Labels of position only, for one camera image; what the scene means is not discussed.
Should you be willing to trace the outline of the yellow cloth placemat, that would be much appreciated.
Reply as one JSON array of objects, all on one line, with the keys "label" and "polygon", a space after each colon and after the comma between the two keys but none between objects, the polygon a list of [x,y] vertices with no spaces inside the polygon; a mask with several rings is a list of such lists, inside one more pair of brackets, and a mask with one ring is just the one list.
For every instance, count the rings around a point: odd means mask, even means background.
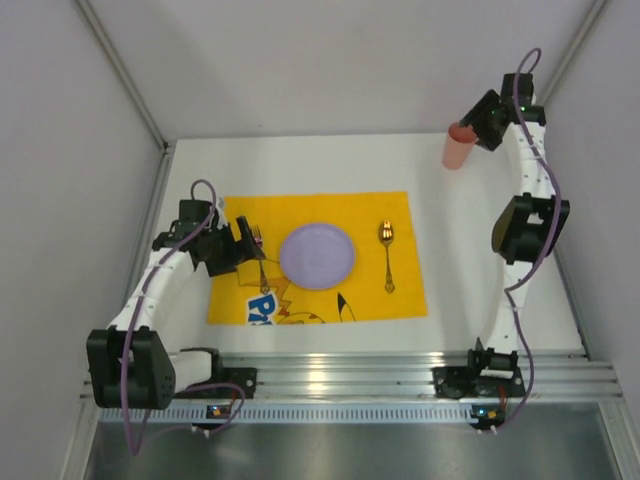
[{"label": "yellow cloth placemat", "polygon": [[[421,317],[426,297],[409,198],[405,192],[236,196],[226,200],[228,217],[245,216],[263,237],[270,292],[260,292],[258,261],[249,261],[213,281],[208,321],[212,325],[329,324]],[[378,239],[382,221],[392,223],[390,260],[395,291],[385,291],[385,249]],[[344,230],[356,252],[348,278],[328,290],[294,285],[279,266],[286,236],[308,223]]]}]

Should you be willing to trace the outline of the pink plastic cup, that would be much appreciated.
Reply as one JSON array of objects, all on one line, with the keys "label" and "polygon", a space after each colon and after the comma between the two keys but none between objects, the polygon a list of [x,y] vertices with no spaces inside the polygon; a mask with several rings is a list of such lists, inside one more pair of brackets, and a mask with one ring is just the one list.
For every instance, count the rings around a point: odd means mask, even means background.
[{"label": "pink plastic cup", "polygon": [[442,165],[448,170],[460,169],[477,141],[470,126],[453,123],[449,126],[442,154]]}]

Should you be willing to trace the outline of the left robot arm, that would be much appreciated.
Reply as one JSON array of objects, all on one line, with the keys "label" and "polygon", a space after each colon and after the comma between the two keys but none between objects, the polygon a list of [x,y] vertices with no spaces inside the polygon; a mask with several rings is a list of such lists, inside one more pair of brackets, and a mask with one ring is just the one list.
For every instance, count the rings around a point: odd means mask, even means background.
[{"label": "left robot arm", "polygon": [[96,404],[101,408],[164,410],[196,386],[211,391],[227,375],[219,352],[188,335],[187,317],[174,304],[197,273],[236,272],[262,260],[248,220],[229,224],[219,204],[180,201],[178,217],[153,241],[143,275],[120,313],[86,342]]}]

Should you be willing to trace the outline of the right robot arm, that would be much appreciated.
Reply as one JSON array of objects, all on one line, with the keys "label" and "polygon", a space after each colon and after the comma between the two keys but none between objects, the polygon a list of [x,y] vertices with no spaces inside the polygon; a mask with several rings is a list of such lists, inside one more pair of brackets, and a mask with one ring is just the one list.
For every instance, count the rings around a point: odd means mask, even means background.
[{"label": "right robot arm", "polygon": [[499,297],[469,351],[468,368],[479,380],[513,382],[519,375],[518,337],[529,281],[555,247],[570,202],[557,197],[557,181],[545,160],[546,114],[535,101],[532,74],[506,74],[501,90],[488,91],[462,125],[476,134],[477,146],[506,149],[516,187],[492,230],[491,248],[501,259]]}]

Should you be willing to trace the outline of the purple plastic plate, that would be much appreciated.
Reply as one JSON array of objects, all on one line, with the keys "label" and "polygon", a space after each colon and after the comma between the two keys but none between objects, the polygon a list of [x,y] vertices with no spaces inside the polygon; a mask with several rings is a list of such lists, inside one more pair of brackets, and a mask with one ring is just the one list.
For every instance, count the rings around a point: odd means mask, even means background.
[{"label": "purple plastic plate", "polygon": [[341,228],[322,222],[308,223],[289,233],[279,249],[279,266],[296,286],[313,291],[343,283],[356,259],[355,246]]}]

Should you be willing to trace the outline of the gold metal spoon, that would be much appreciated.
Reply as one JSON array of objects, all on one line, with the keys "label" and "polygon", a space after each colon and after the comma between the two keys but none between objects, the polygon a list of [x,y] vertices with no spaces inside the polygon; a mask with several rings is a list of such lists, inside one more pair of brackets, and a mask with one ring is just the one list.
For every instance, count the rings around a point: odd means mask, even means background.
[{"label": "gold metal spoon", "polygon": [[388,220],[382,221],[378,230],[378,239],[385,249],[386,272],[384,288],[389,294],[392,294],[395,291],[390,260],[390,246],[392,245],[394,238],[395,234],[392,223]]}]

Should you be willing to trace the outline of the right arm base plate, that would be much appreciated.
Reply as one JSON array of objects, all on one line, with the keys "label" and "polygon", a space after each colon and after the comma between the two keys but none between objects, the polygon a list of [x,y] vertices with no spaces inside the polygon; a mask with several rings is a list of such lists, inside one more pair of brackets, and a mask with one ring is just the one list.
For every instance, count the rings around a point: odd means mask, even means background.
[{"label": "right arm base plate", "polygon": [[438,398],[521,398],[525,394],[522,376],[511,378],[481,376],[464,366],[436,367],[432,370],[435,395]]}]

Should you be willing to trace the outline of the purple metal fork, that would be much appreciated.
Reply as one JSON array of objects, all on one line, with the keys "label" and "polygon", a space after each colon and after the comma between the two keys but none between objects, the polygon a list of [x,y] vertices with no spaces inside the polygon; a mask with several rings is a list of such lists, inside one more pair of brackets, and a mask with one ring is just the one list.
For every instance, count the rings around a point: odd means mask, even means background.
[{"label": "purple metal fork", "polygon": [[[256,242],[256,245],[259,247],[259,249],[262,249],[262,247],[263,247],[263,237],[262,237],[261,230],[260,230],[258,225],[254,225],[252,227],[252,234],[253,234],[253,238],[254,238],[254,240]],[[263,295],[267,295],[270,292],[270,287],[269,287],[267,276],[266,276],[266,273],[265,273],[265,270],[264,270],[263,260],[259,259],[258,263],[259,263],[259,271],[260,271],[260,292]]]}]

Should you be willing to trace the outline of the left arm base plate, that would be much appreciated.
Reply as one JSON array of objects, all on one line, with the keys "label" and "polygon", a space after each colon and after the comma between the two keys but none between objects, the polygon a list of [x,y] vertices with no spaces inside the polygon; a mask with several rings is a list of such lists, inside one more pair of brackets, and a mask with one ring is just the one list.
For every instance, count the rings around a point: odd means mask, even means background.
[{"label": "left arm base plate", "polygon": [[258,370],[248,367],[224,367],[219,378],[189,386],[175,395],[176,399],[253,399]]}]

